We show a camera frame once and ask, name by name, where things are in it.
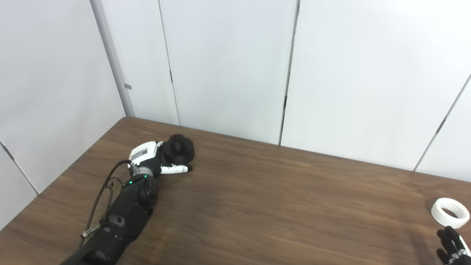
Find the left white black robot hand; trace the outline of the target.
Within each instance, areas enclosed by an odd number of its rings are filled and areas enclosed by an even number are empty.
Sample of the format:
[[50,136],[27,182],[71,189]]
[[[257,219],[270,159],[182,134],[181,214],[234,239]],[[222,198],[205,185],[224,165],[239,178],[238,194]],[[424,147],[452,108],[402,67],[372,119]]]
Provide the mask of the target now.
[[134,176],[137,169],[142,167],[148,168],[152,176],[187,173],[193,170],[191,165],[167,163],[163,158],[163,144],[164,141],[150,141],[133,149],[129,155],[129,160],[133,163],[128,166],[130,175]]

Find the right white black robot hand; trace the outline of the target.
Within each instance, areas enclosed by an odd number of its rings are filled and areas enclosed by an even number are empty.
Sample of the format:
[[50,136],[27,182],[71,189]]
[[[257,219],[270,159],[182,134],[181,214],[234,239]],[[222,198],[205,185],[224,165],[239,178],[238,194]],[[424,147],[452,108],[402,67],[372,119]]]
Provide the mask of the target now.
[[442,248],[436,253],[443,265],[470,265],[470,248],[463,237],[451,226],[437,230]]

